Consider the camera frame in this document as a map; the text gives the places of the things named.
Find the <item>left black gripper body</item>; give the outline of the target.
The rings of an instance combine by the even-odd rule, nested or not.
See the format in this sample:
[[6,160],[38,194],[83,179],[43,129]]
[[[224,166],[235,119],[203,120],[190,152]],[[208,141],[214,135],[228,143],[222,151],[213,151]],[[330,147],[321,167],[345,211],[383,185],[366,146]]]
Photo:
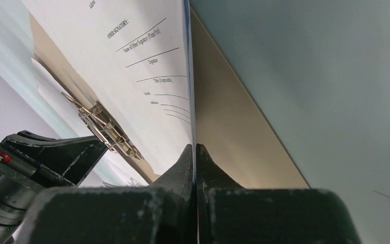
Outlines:
[[14,232],[43,189],[29,177],[0,163],[0,243],[14,243]]

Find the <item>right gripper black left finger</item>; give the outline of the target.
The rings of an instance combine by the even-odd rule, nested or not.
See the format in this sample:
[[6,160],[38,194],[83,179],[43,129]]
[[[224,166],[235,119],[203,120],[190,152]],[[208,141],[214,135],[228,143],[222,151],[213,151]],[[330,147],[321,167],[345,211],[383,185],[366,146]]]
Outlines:
[[146,187],[49,188],[17,243],[194,243],[193,149]]

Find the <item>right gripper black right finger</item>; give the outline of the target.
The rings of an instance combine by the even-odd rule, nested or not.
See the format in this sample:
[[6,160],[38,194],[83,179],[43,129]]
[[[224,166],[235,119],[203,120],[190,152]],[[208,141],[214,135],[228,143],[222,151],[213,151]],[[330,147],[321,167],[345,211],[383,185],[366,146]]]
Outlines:
[[200,243],[360,243],[351,216],[326,189],[247,189],[196,146]]

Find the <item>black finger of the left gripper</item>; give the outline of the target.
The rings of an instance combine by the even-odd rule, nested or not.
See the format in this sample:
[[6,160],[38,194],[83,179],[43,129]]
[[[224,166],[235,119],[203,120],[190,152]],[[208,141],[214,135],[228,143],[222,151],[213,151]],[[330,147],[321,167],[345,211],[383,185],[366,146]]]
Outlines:
[[0,142],[1,162],[46,187],[78,187],[108,148],[96,136],[53,139],[20,131]]

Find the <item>metal folder clip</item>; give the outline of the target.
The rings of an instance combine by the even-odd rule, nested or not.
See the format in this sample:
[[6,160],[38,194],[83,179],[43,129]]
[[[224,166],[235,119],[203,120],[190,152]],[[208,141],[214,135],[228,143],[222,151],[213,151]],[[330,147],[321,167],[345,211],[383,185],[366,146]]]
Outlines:
[[77,107],[78,116],[81,120],[111,152],[122,153],[136,160],[144,159],[128,135],[101,102],[97,101],[91,108],[87,109],[65,92],[61,92],[61,94]]

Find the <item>brown cardboard folder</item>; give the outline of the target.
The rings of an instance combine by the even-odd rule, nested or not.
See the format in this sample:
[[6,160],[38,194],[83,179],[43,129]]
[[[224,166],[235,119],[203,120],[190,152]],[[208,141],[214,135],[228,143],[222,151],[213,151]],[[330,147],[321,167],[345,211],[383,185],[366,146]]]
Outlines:
[[[214,40],[190,7],[188,27],[191,145],[202,144],[214,163],[245,188],[307,188],[308,184]],[[93,90],[29,12],[35,54],[63,92],[91,108]],[[120,154],[148,183],[149,163]]]

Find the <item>printed white paper sheet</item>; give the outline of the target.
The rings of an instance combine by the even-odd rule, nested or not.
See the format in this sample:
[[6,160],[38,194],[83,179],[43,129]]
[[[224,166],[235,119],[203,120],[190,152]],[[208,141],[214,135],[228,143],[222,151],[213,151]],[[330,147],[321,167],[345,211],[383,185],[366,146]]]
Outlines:
[[188,1],[24,1],[155,174],[192,142]]

